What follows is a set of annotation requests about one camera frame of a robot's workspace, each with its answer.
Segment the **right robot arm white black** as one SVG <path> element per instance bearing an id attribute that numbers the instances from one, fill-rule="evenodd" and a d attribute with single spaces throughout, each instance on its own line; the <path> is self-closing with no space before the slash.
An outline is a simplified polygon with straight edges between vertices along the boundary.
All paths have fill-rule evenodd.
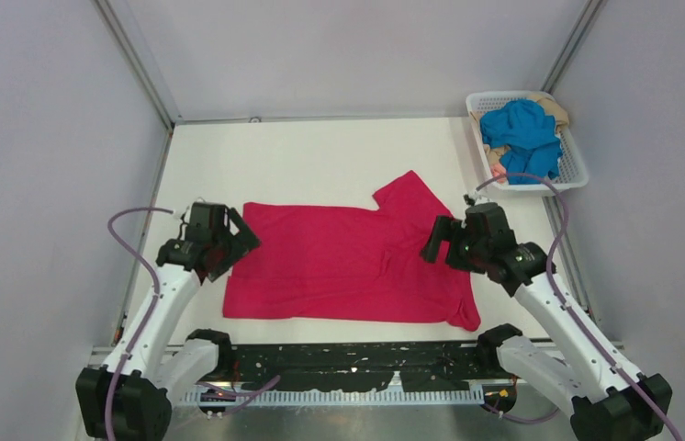
<path id="1" fill-rule="evenodd" d="M 536 243 L 518 242 L 503 207 L 467 208 L 462 220 L 439 216 L 421 258 L 482 274 L 503 287 L 535 318 L 558 351 L 552 356 L 510 323 L 477 339 L 477 364 L 490 377 L 525 380 L 566 415 L 578 440 L 648 440 L 668 428 L 672 388 L 646 375 L 582 310 Z"/>

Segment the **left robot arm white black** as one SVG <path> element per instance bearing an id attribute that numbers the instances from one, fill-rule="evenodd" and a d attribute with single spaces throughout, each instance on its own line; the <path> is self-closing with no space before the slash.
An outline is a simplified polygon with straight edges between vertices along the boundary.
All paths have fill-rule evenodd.
<path id="1" fill-rule="evenodd" d="M 233 207 L 198 200 L 175 216 L 179 233 L 154 263 L 129 248 L 151 284 L 136 317 L 99 367 L 75 382 L 86 433 L 100 440 L 161 440 L 173 409 L 208 375 L 226 379 L 235 366 L 230 336 L 196 329 L 171 357 L 165 352 L 190 300 L 261 244 Z"/>

